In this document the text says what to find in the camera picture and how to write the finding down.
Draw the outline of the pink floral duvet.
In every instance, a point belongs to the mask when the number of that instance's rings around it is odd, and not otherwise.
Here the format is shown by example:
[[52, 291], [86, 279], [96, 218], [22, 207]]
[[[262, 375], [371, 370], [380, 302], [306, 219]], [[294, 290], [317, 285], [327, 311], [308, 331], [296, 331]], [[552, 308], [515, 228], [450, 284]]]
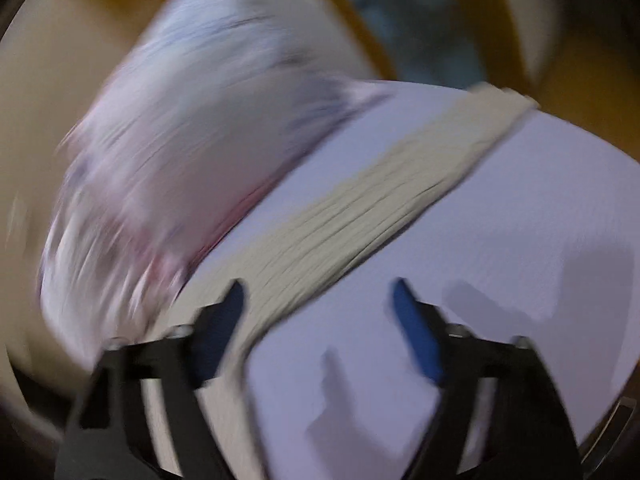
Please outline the pink floral duvet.
[[66, 134], [39, 300], [80, 366], [141, 338], [191, 269], [319, 143], [381, 101], [260, 0], [167, 0]]

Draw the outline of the beige cable knit sweater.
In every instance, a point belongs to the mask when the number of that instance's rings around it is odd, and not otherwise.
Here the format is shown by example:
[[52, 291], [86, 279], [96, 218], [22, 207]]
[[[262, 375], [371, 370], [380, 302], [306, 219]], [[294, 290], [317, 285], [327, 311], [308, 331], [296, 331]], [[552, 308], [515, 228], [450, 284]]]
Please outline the beige cable knit sweater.
[[537, 103], [478, 84], [371, 165], [216, 263], [202, 263], [163, 322], [221, 299], [233, 280], [247, 308], [206, 396], [221, 408], [205, 423], [231, 469], [262, 479], [265, 461], [245, 399], [248, 355], [274, 326], [363, 264], [455, 188]]

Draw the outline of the lavender bed sheet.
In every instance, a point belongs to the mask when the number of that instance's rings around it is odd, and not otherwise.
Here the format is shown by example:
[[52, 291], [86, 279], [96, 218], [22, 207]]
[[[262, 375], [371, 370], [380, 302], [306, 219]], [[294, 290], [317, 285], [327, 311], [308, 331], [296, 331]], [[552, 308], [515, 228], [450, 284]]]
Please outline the lavender bed sheet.
[[477, 336], [530, 338], [583, 439], [639, 356], [639, 166], [528, 114], [460, 185], [260, 342], [248, 390], [275, 479], [398, 479], [438, 401], [392, 287]]

